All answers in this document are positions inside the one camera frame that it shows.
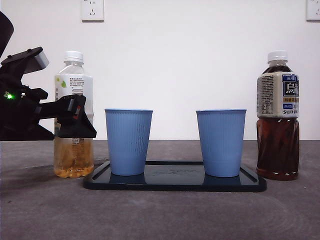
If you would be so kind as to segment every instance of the black tray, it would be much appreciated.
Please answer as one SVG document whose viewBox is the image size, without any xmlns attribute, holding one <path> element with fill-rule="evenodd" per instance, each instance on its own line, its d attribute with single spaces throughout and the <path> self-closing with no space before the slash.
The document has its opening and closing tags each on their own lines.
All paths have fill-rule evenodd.
<svg viewBox="0 0 320 240">
<path fill-rule="evenodd" d="M 93 190 L 262 192 L 267 182 L 241 165 L 235 177 L 205 174 L 203 161 L 146 161 L 144 173 L 135 176 L 114 175 L 106 161 L 83 179 Z"/>
</svg>

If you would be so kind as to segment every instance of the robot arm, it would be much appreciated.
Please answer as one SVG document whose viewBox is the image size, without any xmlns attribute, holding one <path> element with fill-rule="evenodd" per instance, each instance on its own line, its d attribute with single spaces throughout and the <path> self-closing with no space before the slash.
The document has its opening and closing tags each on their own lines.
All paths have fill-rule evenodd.
<svg viewBox="0 0 320 240">
<path fill-rule="evenodd" d="M 0 12 L 0 57 L 13 33 L 9 19 Z M 42 47 L 9 55 L 0 68 L 0 141 L 53 140 L 54 135 L 39 125 L 40 119 L 57 118 L 60 138 L 95 138 L 96 130 L 85 113 L 86 97 L 68 95 L 58 101 L 40 103 L 48 93 L 23 85 L 23 74 L 49 64 Z"/>
</svg>

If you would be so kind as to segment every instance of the ribbed cup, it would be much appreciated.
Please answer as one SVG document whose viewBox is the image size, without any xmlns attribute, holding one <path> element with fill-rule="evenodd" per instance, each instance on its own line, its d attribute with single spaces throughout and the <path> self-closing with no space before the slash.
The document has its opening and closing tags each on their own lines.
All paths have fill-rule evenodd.
<svg viewBox="0 0 320 240">
<path fill-rule="evenodd" d="M 204 171 L 215 177 L 239 175 L 246 109 L 196 111 Z"/>
<path fill-rule="evenodd" d="M 133 176 L 145 170 L 152 110 L 105 109 L 110 169 Z"/>
</svg>

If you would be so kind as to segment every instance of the electrical outlet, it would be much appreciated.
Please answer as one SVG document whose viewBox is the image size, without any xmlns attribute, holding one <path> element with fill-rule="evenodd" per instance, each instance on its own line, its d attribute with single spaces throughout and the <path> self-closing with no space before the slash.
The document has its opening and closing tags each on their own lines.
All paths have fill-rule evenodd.
<svg viewBox="0 0 320 240">
<path fill-rule="evenodd" d="M 103 22 L 104 0 L 81 0 L 83 22 Z"/>
<path fill-rule="evenodd" d="M 320 21 L 320 0 L 306 0 L 306 20 Z"/>
</svg>

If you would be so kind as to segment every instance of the table surface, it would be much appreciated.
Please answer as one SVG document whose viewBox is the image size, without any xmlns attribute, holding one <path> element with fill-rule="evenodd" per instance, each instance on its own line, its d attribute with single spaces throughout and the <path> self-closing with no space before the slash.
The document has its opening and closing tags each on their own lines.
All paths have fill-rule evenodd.
<svg viewBox="0 0 320 240">
<path fill-rule="evenodd" d="M 300 142 L 299 178 L 264 192 L 89 190 L 53 173 L 53 141 L 1 142 L 1 240 L 319 240 L 320 141 Z M 94 141 L 95 163 L 108 158 Z M 148 160 L 199 161 L 198 140 L 151 140 Z M 244 141 L 254 170 L 257 142 Z"/>
</svg>

